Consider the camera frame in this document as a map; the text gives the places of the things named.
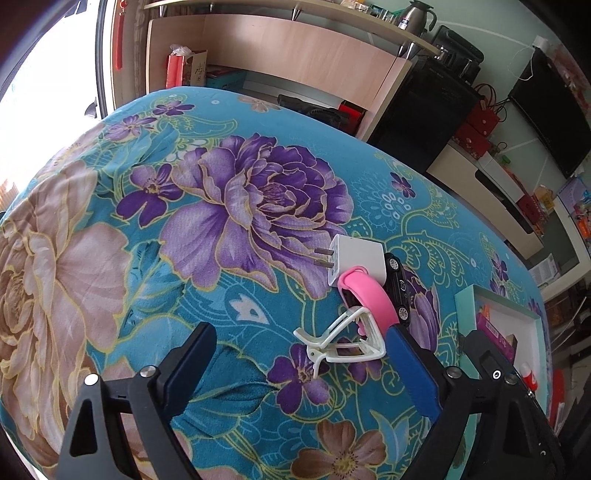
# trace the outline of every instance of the red tassel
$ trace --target red tassel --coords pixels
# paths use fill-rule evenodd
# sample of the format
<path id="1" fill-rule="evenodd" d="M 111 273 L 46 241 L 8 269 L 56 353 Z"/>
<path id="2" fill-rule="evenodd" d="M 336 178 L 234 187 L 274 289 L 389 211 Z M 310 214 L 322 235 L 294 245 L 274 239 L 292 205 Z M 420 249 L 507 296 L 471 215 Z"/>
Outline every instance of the red tassel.
<path id="1" fill-rule="evenodd" d="M 117 30 L 115 36 L 115 70 L 121 70 L 123 68 L 123 21 L 125 19 L 125 7 L 127 2 L 122 0 L 119 2 L 121 12 L 117 16 L 115 28 Z"/>

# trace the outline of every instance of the blue bedsheet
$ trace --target blue bedsheet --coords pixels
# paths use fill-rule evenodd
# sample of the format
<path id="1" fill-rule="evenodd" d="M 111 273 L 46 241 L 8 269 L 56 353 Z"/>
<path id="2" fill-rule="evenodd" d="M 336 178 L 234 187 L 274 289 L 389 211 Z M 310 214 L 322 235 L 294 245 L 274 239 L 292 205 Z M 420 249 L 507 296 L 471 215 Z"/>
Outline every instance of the blue bedsheet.
<path id="1" fill-rule="evenodd" d="M 51 159 L 0 232 L 2 421 L 49 477 L 88 373 L 131 376 L 206 321 L 215 357 L 172 422 L 205 480 L 398 478 L 430 425 L 388 359 L 314 380 L 292 334 L 319 335 L 342 312 L 313 265 L 336 233 L 402 259 L 410 331 L 446 365 L 454 294 L 472 283 L 545 323 L 525 267 L 445 192 L 331 127 L 220 90 L 117 110 Z"/>

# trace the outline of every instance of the pink watch strap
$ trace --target pink watch strap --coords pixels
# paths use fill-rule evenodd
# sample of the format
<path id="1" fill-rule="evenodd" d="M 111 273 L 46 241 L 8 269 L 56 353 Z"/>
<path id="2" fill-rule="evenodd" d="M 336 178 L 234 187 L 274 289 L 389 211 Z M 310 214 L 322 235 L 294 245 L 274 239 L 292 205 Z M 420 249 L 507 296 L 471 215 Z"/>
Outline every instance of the pink watch strap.
<path id="1" fill-rule="evenodd" d="M 343 290 L 350 290 L 361 302 L 363 307 L 369 308 L 382 336 L 392 325 L 400 323 L 394 305 L 381 285 L 369 276 L 368 271 L 361 266 L 347 270 L 339 277 L 338 289 L 345 301 Z"/>

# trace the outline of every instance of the power adapter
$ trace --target power adapter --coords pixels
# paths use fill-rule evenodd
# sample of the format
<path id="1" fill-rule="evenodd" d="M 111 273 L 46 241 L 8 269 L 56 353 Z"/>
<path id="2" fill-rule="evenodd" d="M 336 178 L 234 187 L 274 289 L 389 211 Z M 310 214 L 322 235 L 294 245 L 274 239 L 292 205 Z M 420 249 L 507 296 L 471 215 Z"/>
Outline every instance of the power adapter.
<path id="1" fill-rule="evenodd" d="M 350 268 L 360 265 L 380 285 L 386 283 L 386 263 L 382 244 L 347 235 L 335 235 L 330 246 L 316 248 L 315 253 L 326 255 L 327 260 L 315 260 L 314 264 L 328 269 L 328 282 L 336 287 L 339 277 Z"/>

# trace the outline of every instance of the white plastic clip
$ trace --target white plastic clip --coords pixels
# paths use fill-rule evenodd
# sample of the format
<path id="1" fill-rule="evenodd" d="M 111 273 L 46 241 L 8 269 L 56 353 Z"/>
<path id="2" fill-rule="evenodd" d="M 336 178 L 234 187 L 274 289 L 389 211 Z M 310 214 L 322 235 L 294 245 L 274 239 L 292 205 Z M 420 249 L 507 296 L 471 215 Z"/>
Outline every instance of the white plastic clip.
<path id="1" fill-rule="evenodd" d="M 367 338 L 352 343 L 331 343 L 351 322 L 360 322 L 361 330 Z M 319 337 L 312 337 L 303 328 L 294 330 L 294 335 L 306 344 L 308 358 L 314 363 L 314 378 L 318 378 L 318 370 L 322 360 L 331 363 L 354 363 L 376 360 L 386 355 L 386 345 L 378 325 L 369 309 L 351 307 Z M 359 349 L 359 355 L 339 355 L 339 349 Z"/>

